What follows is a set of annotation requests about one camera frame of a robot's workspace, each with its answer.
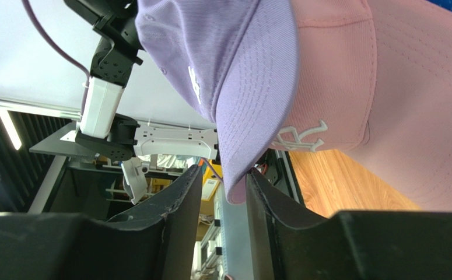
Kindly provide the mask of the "light pink cap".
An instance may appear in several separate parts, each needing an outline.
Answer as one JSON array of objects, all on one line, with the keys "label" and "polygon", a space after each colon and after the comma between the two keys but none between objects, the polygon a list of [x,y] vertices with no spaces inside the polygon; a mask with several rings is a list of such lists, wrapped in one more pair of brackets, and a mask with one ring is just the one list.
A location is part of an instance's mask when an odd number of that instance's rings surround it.
[{"label": "light pink cap", "polygon": [[344,152],[452,211],[452,12],[429,1],[293,1],[297,96],[274,149]]}]

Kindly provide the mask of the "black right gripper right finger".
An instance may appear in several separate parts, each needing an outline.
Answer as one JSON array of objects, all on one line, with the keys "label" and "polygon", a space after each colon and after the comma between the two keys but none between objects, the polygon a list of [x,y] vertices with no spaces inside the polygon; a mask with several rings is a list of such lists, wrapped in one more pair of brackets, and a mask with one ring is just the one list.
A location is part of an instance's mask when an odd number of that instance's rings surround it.
[{"label": "black right gripper right finger", "polygon": [[452,213],[340,211],[325,218],[246,176],[255,279],[452,279]]}]

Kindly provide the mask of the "lavender cap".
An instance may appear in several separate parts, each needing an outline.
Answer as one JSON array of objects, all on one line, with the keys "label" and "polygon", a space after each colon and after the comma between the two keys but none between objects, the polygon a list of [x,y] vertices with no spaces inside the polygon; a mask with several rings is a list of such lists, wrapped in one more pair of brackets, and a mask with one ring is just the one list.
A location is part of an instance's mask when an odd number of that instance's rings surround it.
[{"label": "lavender cap", "polygon": [[138,1],[139,41],[177,93],[216,125],[226,197],[290,112],[299,40],[290,1]]}]

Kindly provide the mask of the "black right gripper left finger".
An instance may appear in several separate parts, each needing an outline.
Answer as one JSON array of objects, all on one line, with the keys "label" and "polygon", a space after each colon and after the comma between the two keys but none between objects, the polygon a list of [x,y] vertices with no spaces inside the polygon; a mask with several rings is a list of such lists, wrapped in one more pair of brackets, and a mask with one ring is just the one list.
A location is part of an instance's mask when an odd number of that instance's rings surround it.
[{"label": "black right gripper left finger", "polygon": [[103,222],[0,214],[0,279],[190,279],[202,169]]}]

